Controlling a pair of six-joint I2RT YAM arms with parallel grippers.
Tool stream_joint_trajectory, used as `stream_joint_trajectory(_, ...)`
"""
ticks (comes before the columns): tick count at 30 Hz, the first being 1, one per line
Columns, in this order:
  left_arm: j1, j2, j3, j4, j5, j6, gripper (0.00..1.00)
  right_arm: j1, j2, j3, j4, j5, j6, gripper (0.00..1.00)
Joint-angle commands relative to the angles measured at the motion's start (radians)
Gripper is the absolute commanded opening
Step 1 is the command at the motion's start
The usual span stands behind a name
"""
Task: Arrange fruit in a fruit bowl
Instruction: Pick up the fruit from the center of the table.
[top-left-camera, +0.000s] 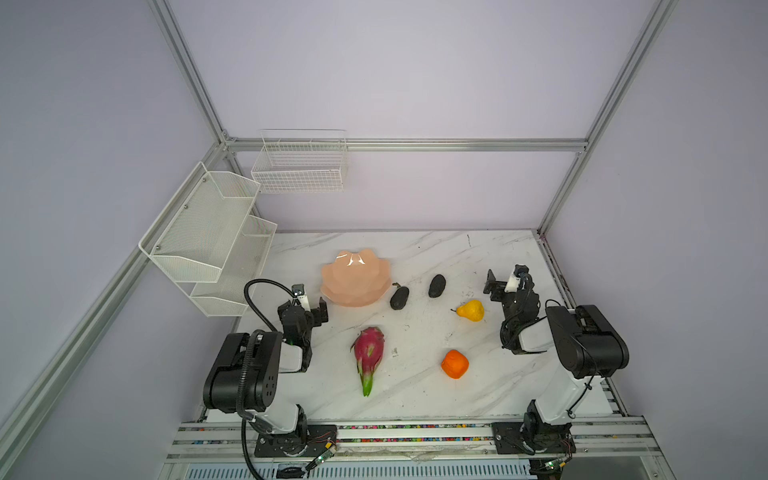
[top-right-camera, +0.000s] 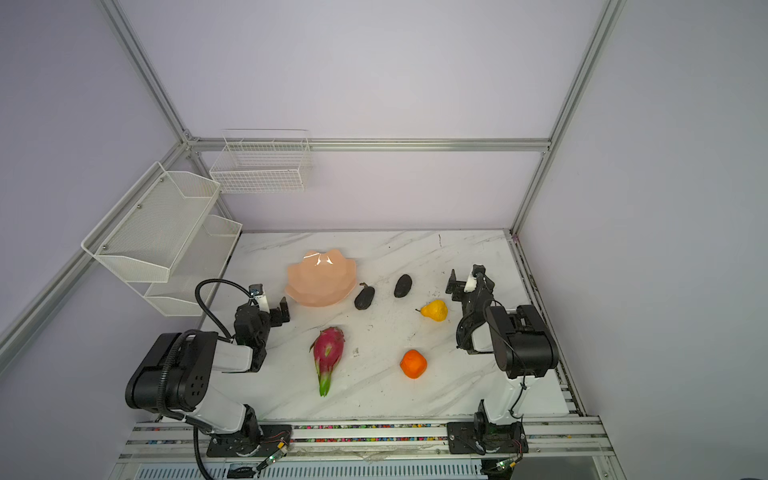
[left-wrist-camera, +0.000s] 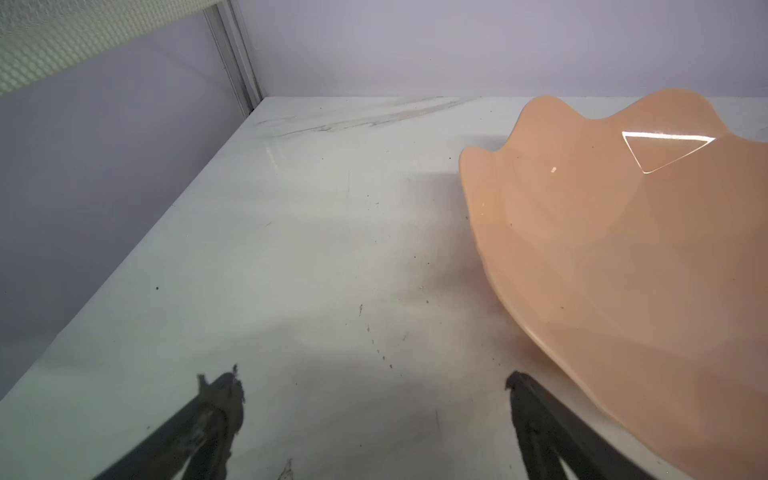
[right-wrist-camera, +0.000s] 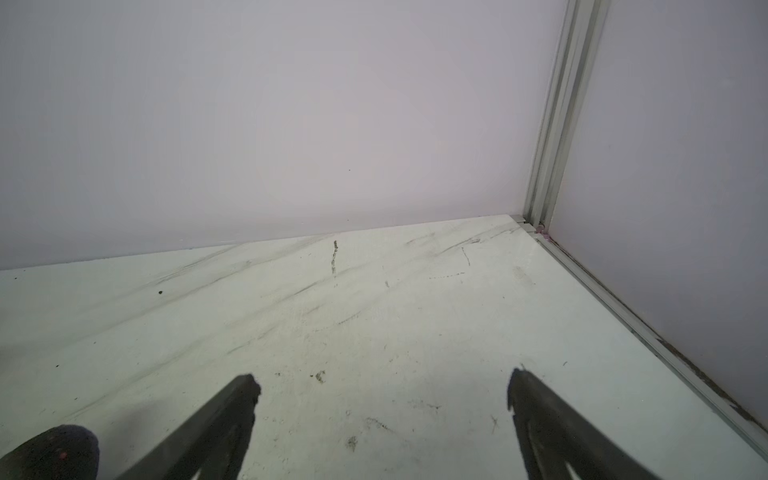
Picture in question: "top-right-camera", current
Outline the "yellow pear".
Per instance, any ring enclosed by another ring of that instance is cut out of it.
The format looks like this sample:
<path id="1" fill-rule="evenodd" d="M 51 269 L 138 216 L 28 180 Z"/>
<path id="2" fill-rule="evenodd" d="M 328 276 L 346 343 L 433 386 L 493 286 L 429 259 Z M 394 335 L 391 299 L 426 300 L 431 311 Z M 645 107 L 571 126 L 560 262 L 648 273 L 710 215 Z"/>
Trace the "yellow pear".
<path id="1" fill-rule="evenodd" d="M 448 317 L 448 307 L 443 300 L 437 299 L 417 309 L 417 312 L 424 318 L 435 322 L 443 322 Z"/>

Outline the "pink dragon fruit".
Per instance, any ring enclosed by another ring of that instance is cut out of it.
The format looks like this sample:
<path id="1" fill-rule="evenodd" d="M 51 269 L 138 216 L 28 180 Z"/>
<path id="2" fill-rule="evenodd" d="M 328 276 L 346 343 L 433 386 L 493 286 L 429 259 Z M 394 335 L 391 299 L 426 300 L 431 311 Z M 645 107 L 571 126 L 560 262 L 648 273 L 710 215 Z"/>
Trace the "pink dragon fruit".
<path id="1" fill-rule="evenodd" d="M 332 374 L 342 358 L 345 345 L 344 332 L 329 327 L 320 332 L 310 348 L 318 378 L 318 391 L 326 397 L 331 388 Z"/>

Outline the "dark avocado with stem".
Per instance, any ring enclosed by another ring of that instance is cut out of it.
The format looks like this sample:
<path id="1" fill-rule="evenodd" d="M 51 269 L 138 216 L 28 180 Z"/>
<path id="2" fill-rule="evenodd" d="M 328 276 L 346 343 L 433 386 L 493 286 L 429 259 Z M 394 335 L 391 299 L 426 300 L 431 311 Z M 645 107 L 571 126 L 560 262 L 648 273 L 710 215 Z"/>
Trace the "dark avocado with stem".
<path id="1" fill-rule="evenodd" d="M 364 282 L 361 282 L 360 286 L 361 291 L 354 299 L 354 306 L 357 310 L 363 311 L 367 310 L 371 306 L 375 297 L 376 289 Z"/>

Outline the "orange fruit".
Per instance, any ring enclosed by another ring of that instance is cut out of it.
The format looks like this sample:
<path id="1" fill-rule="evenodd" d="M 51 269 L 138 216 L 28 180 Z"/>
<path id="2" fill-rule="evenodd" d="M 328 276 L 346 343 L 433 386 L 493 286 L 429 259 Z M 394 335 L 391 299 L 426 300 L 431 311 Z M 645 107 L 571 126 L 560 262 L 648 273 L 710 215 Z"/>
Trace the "orange fruit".
<path id="1" fill-rule="evenodd" d="M 408 378 L 418 379 L 426 372 L 428 362 L 419 351 L 412 349 L 403 355 L 400 368 Z"/>

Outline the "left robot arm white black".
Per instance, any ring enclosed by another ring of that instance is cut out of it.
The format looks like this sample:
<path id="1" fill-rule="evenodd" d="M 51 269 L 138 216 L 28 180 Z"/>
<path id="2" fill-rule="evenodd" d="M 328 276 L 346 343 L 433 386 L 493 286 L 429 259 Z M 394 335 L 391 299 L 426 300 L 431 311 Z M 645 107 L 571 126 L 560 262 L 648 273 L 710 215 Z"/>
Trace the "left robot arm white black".
<path id="1" fill-rule="evenodd" d="M 234 287 L 247 297 L 236 308 L 232 329 L 202 298 L 203 288 L 212 284 Z M 271 308 L 261 284 L 244 287 L 216 278 L 200 281 L 194 298 L 219 331 L 190 329 L 160 335 L 129 379 L 125 402 L 133 410 L 186 423 L 212 437 L 240 435 L 258 442 L 263 433 L 254 409 L 213 387 L 211 378 L 216 372 L 261 369 L 271 330 L 290 321 L 287 299 Z"/>

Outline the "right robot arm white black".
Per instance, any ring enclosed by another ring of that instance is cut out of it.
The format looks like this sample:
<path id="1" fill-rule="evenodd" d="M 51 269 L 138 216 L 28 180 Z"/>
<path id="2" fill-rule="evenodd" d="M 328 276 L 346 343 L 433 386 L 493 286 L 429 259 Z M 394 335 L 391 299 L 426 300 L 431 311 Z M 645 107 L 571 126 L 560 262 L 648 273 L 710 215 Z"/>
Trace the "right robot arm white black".
<path id="1" fill-rule="evenodd" d="M 495 282 L 483 265 L 475 264 L 468 279 L 451 272 L 446 293 L 461 304 L 456 347 L 469 355 L 491 354 L 505 381 L 482 401 L 484 415 L 494 424 L 523 419 L 525 397 L 536 380 L 557 368 L 559 350 L 538 310 L 523 304 L 507 309 L 494 295 Z"/>

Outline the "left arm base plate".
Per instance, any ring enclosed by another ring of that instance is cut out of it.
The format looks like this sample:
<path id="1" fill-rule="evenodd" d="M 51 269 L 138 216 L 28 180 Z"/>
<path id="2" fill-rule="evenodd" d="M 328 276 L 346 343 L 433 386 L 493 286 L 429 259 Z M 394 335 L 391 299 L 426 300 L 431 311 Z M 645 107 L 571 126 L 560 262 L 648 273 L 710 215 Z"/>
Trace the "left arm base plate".
<path id="1" fill-rule="evenodd" d="M 260 425 L 255 438 L 246 433 L 215 434 L 206 450 L 209 458 L 266 458 L 275 453 L 280 445 L 287 447 L 293 428 L 290 424 Z"/>

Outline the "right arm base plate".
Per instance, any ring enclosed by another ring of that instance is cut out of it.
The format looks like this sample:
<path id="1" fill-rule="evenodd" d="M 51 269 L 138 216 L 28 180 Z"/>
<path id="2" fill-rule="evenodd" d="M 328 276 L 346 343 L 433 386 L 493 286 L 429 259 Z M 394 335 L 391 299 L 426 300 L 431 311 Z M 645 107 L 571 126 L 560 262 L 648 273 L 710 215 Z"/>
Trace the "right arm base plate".
<path id="1" fill-rule="evenodd" d="M 451 454 L 526 454 L 529 452 L 523 424 L 486 424 L 449 422 L 446 425 L 448 447 Z"/>

